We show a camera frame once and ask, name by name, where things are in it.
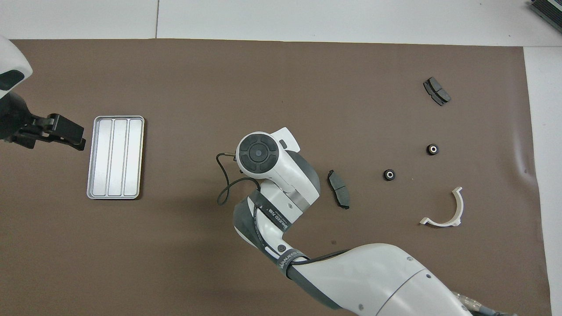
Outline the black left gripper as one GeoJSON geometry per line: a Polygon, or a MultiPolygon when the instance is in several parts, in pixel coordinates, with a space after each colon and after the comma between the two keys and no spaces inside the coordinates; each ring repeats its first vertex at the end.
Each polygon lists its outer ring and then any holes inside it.
{"type": "Polygon", "coordinates": [[[47,117],[46,134],[44,120],[28,110],[23,98],[14,92],[8,92],[0,98],[0,140],[19,144],[28,149],[34,148],[36,140],[58,142],[83,151],[86,140],[83,138],[84,128],[60,114],[47,117]]]}

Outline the silver metal tray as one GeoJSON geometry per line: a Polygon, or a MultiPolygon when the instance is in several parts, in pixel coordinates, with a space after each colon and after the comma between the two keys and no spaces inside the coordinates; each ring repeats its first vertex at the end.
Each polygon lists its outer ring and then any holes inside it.
{"type": "Polygon", "coordinates": [[[86,195],[93,200],[134,200],[140,195],[145,119],[98,116],[93,122],[86,195]]]}

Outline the brown table mat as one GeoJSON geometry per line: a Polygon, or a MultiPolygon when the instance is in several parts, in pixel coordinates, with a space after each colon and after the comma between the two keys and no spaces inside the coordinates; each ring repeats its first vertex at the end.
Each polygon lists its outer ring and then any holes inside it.
{"type": "Polygon", "coordinates": [[[0,141],[0,316],[353,316],[317,302],[235,232],[215,156],[287,127],[321,197],[285,240],[315,258],[408,252],[452,290],[552,315],[520,47],[214,40],[20,40],[16,88],[86,149],[0,141]],[[434,77],[451,96],[436,104],[434,77]],[[140,195],[86,195],[93,122],[145,119],[140,195]],[[428,144],[440,152],[428,155],[428,144]],[[328,184],[343,179],[350,208],[328,184]],[[393,169],[396,178],[383,173],[393,169]],[[456,227],[452,190],[465,209],[456,227]]]}

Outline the long dark grey brake pad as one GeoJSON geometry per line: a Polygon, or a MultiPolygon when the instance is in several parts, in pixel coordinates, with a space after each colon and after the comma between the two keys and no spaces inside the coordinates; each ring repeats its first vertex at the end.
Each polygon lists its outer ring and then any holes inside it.
{"type": "Polygon", "coordinates": [[[349,209],[351,198],[349,189],[343,179],[332,169],[329,170],[327,180],[334,194],[336,204],[342,209],[349,209]]]}

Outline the short dark grey brake pad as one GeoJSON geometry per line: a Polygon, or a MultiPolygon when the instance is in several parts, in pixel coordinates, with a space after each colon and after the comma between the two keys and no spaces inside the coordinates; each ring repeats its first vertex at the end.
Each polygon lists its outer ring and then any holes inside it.
{"type": "Polygon", "coordinates": [[[423,87],[436,104],[443,106],[451,101],[451,96],[434,77],[430,77],[424,81],[423,87]]]}

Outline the grey ribbed device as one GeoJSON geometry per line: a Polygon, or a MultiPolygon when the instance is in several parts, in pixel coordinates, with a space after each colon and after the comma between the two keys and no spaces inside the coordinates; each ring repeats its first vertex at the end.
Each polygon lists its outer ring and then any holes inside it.
{"type": "Polygon", "coordinates": [[[531,0],[530,8],[538,16],[562,25],[562,0],[531,0]]]}

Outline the white curved plastic bracket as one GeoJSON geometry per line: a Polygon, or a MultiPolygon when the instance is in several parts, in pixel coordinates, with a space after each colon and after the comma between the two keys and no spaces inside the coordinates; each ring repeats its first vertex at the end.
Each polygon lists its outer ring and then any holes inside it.
{"type": "Polygon", "coordinates": [[[455,209],[455,214],[452,216],[450,220],[448,220],[447,222],[438,223],[428,217],[424,217],[419,221],[419,223],[422,225],[432,225],[435,227],[460,226],[462,214],[464,213],[464,209],[465,209],[464,199],[462,198],[462,194],[461,194],[462,189],[463,189],[462,187],[456,187],[455,189],[452,190],[452,194],[456,201],[456,209],[455,209]]]}

